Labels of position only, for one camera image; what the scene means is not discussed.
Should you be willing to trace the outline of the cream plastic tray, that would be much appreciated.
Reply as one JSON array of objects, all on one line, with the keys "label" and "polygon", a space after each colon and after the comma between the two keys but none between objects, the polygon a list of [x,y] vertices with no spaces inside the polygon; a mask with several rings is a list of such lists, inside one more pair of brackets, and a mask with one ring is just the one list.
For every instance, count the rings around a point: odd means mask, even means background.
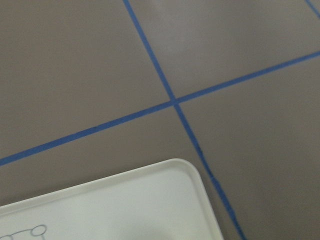
[{"label": "cream plastic tray", "polygon": [[221,240],[198,170],[173,158],[0,208],[3,240]]}]

